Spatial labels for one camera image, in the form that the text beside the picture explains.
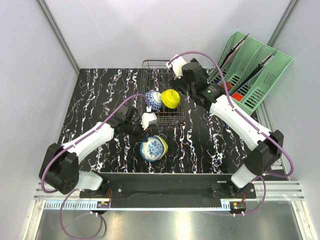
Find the blue and white porcelain jar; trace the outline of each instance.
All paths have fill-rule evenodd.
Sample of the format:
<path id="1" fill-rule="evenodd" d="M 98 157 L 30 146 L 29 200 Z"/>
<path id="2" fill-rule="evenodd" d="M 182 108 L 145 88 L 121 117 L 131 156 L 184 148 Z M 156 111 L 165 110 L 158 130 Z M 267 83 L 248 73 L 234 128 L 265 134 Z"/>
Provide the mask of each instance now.
<path id="1" fill-rule="evenodd" d="M 155 90 L 148 91 L 145 96 L 148 98 L 151 110 L 157 112 L 162 107 L 161 93 Z"/>

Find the red object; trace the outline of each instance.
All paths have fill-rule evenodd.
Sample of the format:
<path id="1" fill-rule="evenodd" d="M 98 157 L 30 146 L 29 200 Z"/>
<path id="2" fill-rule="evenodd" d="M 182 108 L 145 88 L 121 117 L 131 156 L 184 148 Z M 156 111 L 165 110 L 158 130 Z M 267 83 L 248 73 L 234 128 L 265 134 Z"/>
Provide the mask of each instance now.
<path id="1" fill-rule="evenodd" d="M 244 96 L 242 96 L 241 94 L 239 94 L 239 93 L 234 93 L 233 95 L 232 95 L 232 97 L 235 99 L 235 100 L 237 100 L 238 102 L 240 102 L 243 98 L 244 98 Z"/>
<path id="2" fill-rule="evenodd" d="M 228 89 L 228 92 L 234 87 L 230 82 L 226 82 L 226 89 Z"/>

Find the green plastic rack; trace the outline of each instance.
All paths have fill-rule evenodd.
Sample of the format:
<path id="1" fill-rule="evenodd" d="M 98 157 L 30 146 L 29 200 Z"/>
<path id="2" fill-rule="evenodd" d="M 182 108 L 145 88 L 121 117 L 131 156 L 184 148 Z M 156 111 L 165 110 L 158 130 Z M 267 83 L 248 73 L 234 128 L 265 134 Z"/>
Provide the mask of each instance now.
<path id="1" fill-rule="evenodd" d="M 245 34 L 237 31 L 228 39 L 218 61 L 219 66 L 231 48 L 245 36 Z M 224 79 L 233 85 L 233 88 L 229 91 L 230 95 L 234 94 L 234 90 L 244 82 L 258 64 L 274 51 L 274 48 L 248 37 L 235 57 L 222 71 Z M 243 95 L 242 100 L 233 99 L 233 101 L 247 114 L 251 115 L 269 94 L 292 60 L 292 57 L 278 51 L 258 76 L 237 91 Z M 221 84 L 220 75 L 212 79 L 216 72 L 217 70 L 213 70 L 209 74 L 208 82 L 214 83 L 219 80 L 219 84 Z"/>

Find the black base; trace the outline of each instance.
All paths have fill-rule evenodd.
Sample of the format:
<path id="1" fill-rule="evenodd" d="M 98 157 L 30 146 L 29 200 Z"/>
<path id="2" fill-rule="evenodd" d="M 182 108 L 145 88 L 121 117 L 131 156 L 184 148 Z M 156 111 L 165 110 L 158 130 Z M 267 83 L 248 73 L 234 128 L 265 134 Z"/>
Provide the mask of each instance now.
<path id="1" fill-rule="evenodd" d="M 111 208 L 218 208 L 221 198 L 234 198 L 226 195 L 213 198 L 211 190 L 212 184 L 226 182 L 232 174 L 100 174 L 108 178 L 112 189 Z M 245 188 L 246 198 L 256 197 L 251 188 L 252 184 Z M 80 197 L 97 198 L 86 192 Z"/>

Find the metal floor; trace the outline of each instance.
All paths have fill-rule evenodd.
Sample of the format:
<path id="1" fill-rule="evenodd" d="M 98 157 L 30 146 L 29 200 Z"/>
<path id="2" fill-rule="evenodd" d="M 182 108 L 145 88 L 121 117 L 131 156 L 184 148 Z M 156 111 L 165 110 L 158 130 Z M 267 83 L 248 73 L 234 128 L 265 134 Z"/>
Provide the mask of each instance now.
<path id="1" fill-rule="evenodd" d="M 249 203 L 249 210 L 258 204 Z M 85 213 L 83 210 L 63 211 L 63 223 L 68 225 Z M 109 211 L 102 215 L 107 231 L 102 227 L 97 240 L 301 240 L 302 236 L 289 202 L 265 202 L 255 214 L 248 216 L 217 216 L 196 211 Z M 87 215 L 71 224 L 67 231 L 78 238 L 88 238 L 100 222 Z M 68 240 L 59 224 L 58 210 L 44 210 L 37 240 Z"/>

